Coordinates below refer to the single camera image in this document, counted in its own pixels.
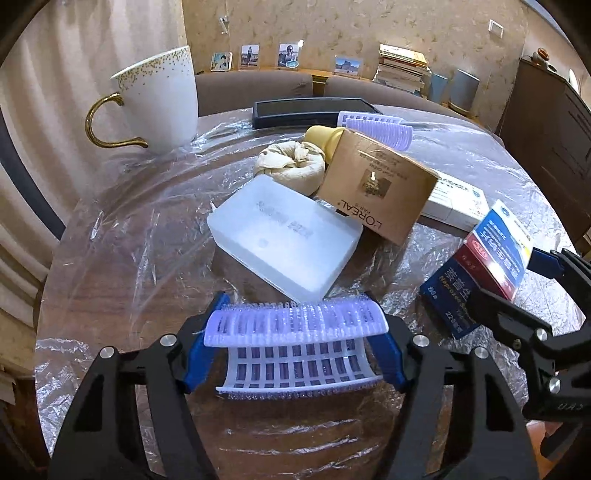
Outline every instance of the book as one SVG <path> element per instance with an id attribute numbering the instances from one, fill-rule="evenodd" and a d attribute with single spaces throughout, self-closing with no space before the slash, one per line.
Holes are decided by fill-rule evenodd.
<path id="1" fill-rule="evenodd" d="M 384 78 L 380 78 L 378 76 L 374 77 L 374 82 L 376 83 L 381 83 L 382 85 L 388 86 L 388 87 L 392 87 L 392 88 L 396 88 L 398 90 L 404 90 L 405 92 L 408 93 L 415 93 L 415 92 L 419 92 L 421 90 L 421 88 L 424 86 L 424 84 L 419 85 L 412 85 L 409 83 L 405 83 L 405 82 L 398 82 L 396 80 L 392 80 L 392 79 L 384 79 Z"/>
<path id="2" fill-rule="evenodd" d="M 427 67 L 429 65 L 425 55 L 417 51 L 407 50 L 406 48 L 393 47 L 392 45 L 385 45 L 382 43 L 379 46 L 379 54 L 384 57 L 406 61 L 421 67 Z"/>
<path id="3" fill-rule="evenodd" d="M 406 70 L 395 69 L 381 64 L 378 65 L 378 74 L 380 76 L 392 79 L 402 79 L 410 81 L 420 81 L 423 78 L 423 74 L 421 73 L 411 73 L 407 72 Z"/>
<path id="4" fill-rule="evenodd" d="M 380 63 L 380 65 L 386 65 L 387 67 L 402 69 L 407 72 L 412 72 L 412 73 L 417 73 L 417 74 L 420 73 L 421 75 L 427 75 L 427 74 L 431 75 L 431 70 L 429 69 L 429 67 L 417 67 L 417 66 L 410 65 L 408 63 L 398 61 L 398 60 L 387 59 L 385 57 L 380 57 L 379 63 Z"/>

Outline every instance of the red and blue box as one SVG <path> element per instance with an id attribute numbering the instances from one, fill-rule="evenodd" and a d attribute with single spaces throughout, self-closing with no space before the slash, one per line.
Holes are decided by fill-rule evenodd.
<path id="1" fill-rule="evenodd" d="M 530 261 L 533 241 L 519 219 L 497 200 L 456 253 L 423 285 L 420 293 L 459 339 L 479 325 L 466 300 L 477 286 L 513 301 Z"/>

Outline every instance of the stack of books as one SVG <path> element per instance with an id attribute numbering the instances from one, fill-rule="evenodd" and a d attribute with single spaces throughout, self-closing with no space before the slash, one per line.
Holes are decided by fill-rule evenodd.
<path id="1" fill-rule="evenodd" d="M 379 46 L 379 66 L 374 82 L 418 94 L 425 86 L 424 76 L 431 76 L 425 55 L 406 48 Z"/>

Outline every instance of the photo frame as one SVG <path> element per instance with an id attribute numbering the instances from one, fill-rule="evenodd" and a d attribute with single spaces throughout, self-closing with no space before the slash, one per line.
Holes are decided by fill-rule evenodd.
<path id="1" fill-rule="evenodd" d="M 281 43 L 277 52 L 277 68 L 282 70 L 298 70 L 300 67 L 300 46 L 298 42 Z"/>
<path id="2" fill-rule="evenodd" d="M 260 45 L 243 45 L 240 49 L 239 70 L 259 69 Z"/>
<path id="3" fill-rule="evenodd" d="M 232 69 L 232 52 L 219 51 L 212 55 L 212 72 L 228 72 Z"/>
<path id="4" fill-rule="evenodd" d="M 360 78 L 361 68 L 363 68 L 362 59 L 345 55 L 335 55 L 335 66 L 333 68 L 335 75 Z"/>

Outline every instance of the beige cloth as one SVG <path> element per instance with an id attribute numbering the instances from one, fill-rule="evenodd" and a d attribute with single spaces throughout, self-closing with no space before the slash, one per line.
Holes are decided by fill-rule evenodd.
<path id="1" fill-rule="evenodd" d="M 312 195 L 324 178 L 324 152 L 310 142 L 269 145 L 256 158 L 254 175 L 264 173 L 302 195 Z"/>

